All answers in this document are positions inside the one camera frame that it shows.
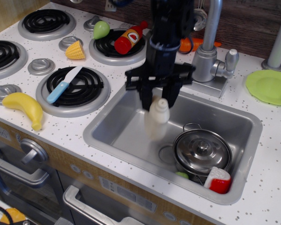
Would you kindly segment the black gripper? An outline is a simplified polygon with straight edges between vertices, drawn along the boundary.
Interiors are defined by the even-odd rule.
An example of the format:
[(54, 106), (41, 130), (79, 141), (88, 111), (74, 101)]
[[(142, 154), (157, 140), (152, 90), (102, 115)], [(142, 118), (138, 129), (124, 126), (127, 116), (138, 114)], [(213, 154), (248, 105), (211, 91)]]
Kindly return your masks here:
[(196, 67), (189, 63), (175, 63), (179, 48), (179, 44), (169, 46), (150, 42), (147, 45), (145, 62), (125, 72), (126, 90), (140, 92), (143, 109), (150, 109), (153, 88), (163, 87), (162, 98), (167, 100), (168, 107), (171, 108), (179, 95), (181, 83), (192, 83), (192, 73)]

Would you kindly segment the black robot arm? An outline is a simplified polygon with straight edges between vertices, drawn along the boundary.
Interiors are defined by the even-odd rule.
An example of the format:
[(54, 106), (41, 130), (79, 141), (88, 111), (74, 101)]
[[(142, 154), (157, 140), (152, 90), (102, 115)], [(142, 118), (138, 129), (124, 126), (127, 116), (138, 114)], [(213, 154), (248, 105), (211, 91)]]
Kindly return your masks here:
[(125, 72), (126, 90), (137, 90), (142, 107), (149, 110), (153, 88), (162, 88), (162, 98), (172, 107), (184, 84), (192, 83), (195, 66), (175, 63), (180, 41), (193, 31), (192, 0), (153, 0), (153, 28), (147, 43), (145, 62)]

